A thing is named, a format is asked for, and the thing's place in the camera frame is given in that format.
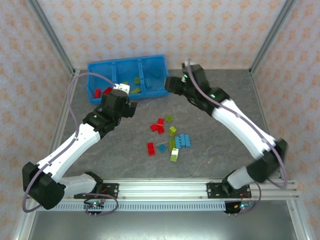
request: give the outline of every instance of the green lego brick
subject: green lego brick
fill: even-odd
[[[135,84],[140,84],[140,77],[135,77],[134,78],[134,83]]]
[[[141,92],[141,89],[139,87],[137,87],[137,88],[133,89],[130,93],[131,94],[138,94],[140,92]]]
[[[169,151],[172,152],[172,149],[176,147],[176,140],[174,138],[169,140]]]
[[[165,120],[166,120],[168,123],[171,123],[173,119],[174,119],[174,117],[171,116],[171,115],[168,115],[168,116],[166,116],[166,118],[165,118]]]
[[[170,136],[174,138],[174,137],[176,136],[176,133],[177,133],[177,129],[176,129],[174,126],[171,126],[171,127],[169,128],[169,134],[170,134]]]
[[[172,152],[171,152],[170,161],[172,161],[172,162],[177,162],[177,160],[178,160],[178,153],[179,153],[179,149],[173,148],[173,149],[172,149]]]

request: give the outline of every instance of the metal floor panel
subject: metal floor panel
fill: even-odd
[[[38,211],[29,240],[296,240],[286,201],[262,201],[250,214],[222,211]]]

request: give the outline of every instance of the orange patterned wall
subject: orange patterned wall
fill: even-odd
[[[271,133],[288,141],[288,173],[320,236],[319,0],[296,3],[254,80]]]
[[[69,74],[26,0],[0,3],[0,239],[22,212],[22,167],[48,154]]]
[[[178,69],[251,67],[285,0],[39,0],[73,67],[165,54]]]

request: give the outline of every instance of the robotic arm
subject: robotic arm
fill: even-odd
[[[245,145],[255,159],[250,165],[243,166],[226,176],[222,181],[223,191],[230,196],[232,192],[245,185],[254,182],[263,183],[280,166],[266,141],[275,148],[282,159],[284,159],[287,149],[286,141],[282,138],[275,140],[272,136],[262,131],[240,111],[225,91],[218,87],[210,87],[205,72],[199,64],[190,63],[189,67],[191,67],[194,80],[200,89],[207,96],[220,103],[221,106],[206,99],[196,89],[189,76],[188,62],[182,64],[182,78],[166,78],[165,89],[174,94],[184,95],[192,105],[205,111],[209,116],[225,125]],[[236,114],[226,110],[223,106],[233,110]],[[247,123],[240,119],[240,116],[247,119],[263,136],[264,140]]]
[[[36,165],[28,162],[22,169],[23,190],[26,191],[32,178],[43,166],[60,154],[41,172],[32,185],[29,195],[33,199],[49,210],[62,198],[81,193],[100,193],[103,180],[93,172],[73,177],[63,177],[63,175],[88,148],[114,130],[120,124],[122,117],[133,117],[137,103],[129,101],[129,91],[128,85],[116,84],[108,95],[102,96],[101,104],[83,119],[76,141],[65,152],[61,154],[75,138],[76,133]]]

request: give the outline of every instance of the gray tabletop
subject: gray tabletop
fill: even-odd
[[[226,91],[245,115],[266,129],[247,70],[206,70],[205,73],[211,86]],[[182,75],[180,70],[170,70],[169,74]],[[79,121],[95,108],[89,102],[86,84],[86,77],[78,81],[72,100]],[[66,176],[92,171],[101,178],[224,178],[253,161],[245,146],[226,127],[188,103],[184,96],[170,94],[138,99],[137,103],[134,117],[122,118],[121,124],[88,149]],[[165,133],[152,132],[150,125],[167,115],[172,115],[173,121],[165,122]],[[177,128],[178,134],[190,135],[191,147],[180,149],[177,162],[170,161],[170,126]],[[74,131],[69,115],[62,140]],[[154,143],[155,156],[148,155],[148,142]],[[167,147],[164,153],[158,150],[161,144]]]

